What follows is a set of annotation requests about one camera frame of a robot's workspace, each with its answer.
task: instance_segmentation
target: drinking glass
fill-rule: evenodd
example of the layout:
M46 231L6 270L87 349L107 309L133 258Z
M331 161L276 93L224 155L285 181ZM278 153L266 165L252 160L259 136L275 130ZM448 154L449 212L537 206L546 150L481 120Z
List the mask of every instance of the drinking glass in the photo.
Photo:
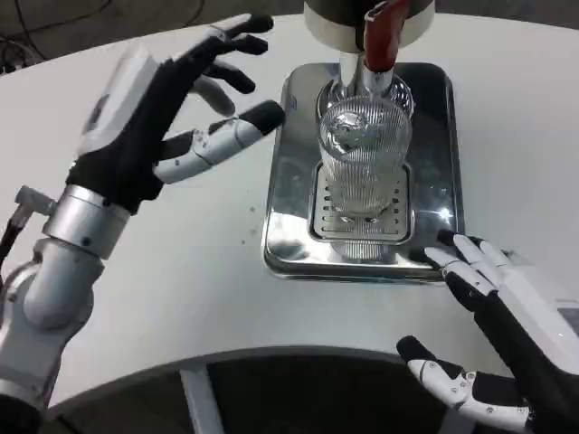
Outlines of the drinking glass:
M391 202L412 121L389 99L355 96L320 120L319 147L338 215L375 217Z

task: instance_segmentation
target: stainless steel drip tray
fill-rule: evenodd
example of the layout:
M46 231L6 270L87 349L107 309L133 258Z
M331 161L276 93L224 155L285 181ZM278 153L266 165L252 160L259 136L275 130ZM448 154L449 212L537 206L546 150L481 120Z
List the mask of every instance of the stainless steel drip tray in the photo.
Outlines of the stainless steel drip tray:
M375 218L347 218L334 212L332 197L327 187L326 170L318 166L316 192L311 201L311 233L327 241L372 241L401 244L411 234L412 212L408 200L410 168L400 170L392 186L392 203Z
M303 65L285 83L286 122L271 167L263 255L280 277L432 281L438 273L409 260L410 250L438 245L439 229L464 230L451 82L427 63L396 67L416 109L413 141L394 203L376 221L342 221L332 213L318 149L316 98L337 64Z

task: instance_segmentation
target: white table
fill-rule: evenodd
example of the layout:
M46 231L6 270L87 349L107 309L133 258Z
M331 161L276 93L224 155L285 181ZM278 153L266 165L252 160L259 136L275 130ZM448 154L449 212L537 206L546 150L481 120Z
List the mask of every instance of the white table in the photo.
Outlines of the white table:
M186 49L203 26L141 40L158 58ZM233 60L258 83L239 109L280 98L300 64L335 61L301 16L276 19L270 52ZM128 42L46 62L0 79L0 215L21 184L62 191L81 126ZM430 61L456 96L469 233L515 248L574 284L579 202L574 171L579 33L543 25L438 15L402 61ZM193 99L175 132L217 116ZM212 172L144 203L95 286L87 326L62 359L52 411L191 362L262 352L388 357L418 336L441 358L508 370L444 287L278 280L261 258L273 137ZM6 269L30 258L41 219Z

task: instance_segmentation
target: table leg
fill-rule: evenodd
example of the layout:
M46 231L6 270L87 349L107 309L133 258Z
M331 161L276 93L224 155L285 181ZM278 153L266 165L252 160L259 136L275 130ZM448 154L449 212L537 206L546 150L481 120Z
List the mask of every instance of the table leg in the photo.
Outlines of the table leg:
M225 434L205 366L182 370L180 374L195 434Z

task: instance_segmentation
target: red lever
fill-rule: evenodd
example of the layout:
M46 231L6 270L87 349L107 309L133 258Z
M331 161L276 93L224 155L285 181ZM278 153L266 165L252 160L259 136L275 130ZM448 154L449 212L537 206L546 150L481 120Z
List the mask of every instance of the red lever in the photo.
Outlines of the red lever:
M364 16L365 66L370 71L393 68L409 8L410 0L385 0Z

